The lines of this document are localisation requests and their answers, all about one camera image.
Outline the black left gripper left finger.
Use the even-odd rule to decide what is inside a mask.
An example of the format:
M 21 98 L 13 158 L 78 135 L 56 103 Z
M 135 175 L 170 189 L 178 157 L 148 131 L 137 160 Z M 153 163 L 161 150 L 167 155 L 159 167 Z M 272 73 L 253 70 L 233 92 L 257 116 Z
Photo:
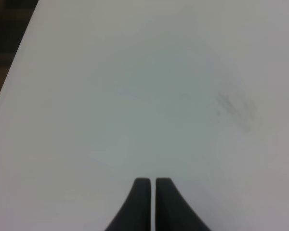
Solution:
M 151 182 L 149 178 L 134 180 L 125 202 L 106 230 L 151 230 Z

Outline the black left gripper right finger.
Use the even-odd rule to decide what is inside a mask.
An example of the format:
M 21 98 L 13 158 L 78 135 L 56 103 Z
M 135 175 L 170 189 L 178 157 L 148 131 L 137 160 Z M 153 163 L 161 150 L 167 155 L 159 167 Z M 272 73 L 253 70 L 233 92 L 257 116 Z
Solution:
M 170 178 L 156 179 L 155 228 L 157 231 L 210 230 Z

